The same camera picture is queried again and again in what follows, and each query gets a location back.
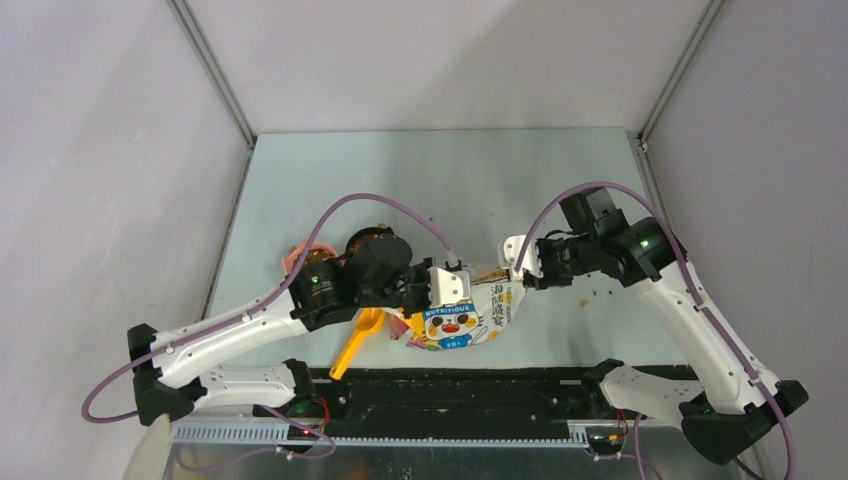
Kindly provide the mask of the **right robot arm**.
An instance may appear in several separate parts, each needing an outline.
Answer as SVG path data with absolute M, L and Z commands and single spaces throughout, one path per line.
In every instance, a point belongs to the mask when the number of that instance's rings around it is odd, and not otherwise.
M 613 182 L 574 186 L 555 197 L 569 225 L 562 238 L 529 230 L 507 256 L 510 273 L 535 290 L 568 287 L 600 273 L 632 291 L 659 318 L 696 379 L 691 391 L 673 380 L 608 359 L 589 371 L 581 402 L 606 418 L 629 410 L 678 428 L 705 459 L 726 465 L 773 429 L 784 439 L 786 474 L 798 471 L 789 416 L 809 398 L 782 380 L 744 344 L 712 301 L 667 221 L 653 207 L 630 223 L 615 204 Z

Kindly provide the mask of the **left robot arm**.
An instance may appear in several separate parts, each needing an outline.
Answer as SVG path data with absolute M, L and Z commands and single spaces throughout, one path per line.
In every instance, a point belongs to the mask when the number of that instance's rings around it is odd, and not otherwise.
M 263 405 L 304 416 L 316 403 L 308 366 L 286 359 L 271 367 L 225 368 L 226 361 L 260 346 L 353 320 L 365 308 L 419 313 L 431 305 L 426 257 L 413 261 L 410 245 L 374 228 L 346 251 L 308 259 L 279 290 L 241 312 L 207 318 L 171 331 L 147 323 L 127 332 L 139 422 L 161 415 L 175 421 L 217 406 Z

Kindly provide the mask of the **yellow plastic scoop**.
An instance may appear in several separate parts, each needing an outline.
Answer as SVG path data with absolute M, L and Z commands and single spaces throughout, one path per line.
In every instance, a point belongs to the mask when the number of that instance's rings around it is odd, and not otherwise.
M 380 331 L 387 312 L 380 308 L 365 308 L 354 322 L 353 331 L 329 370 L 332 380 L 341 380 L 364 341 Z

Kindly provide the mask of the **cat food bag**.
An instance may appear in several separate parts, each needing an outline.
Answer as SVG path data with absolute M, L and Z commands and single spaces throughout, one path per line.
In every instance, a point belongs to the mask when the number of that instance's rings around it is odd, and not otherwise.
M 431 309 L 409 318 L 390 318 L 390 337 L 409 348 L 430 352 L 464 349 L 497 338 L 512 322 L 526 288 L 491 264 L 466 264 L 471 297 L 456 306 Z

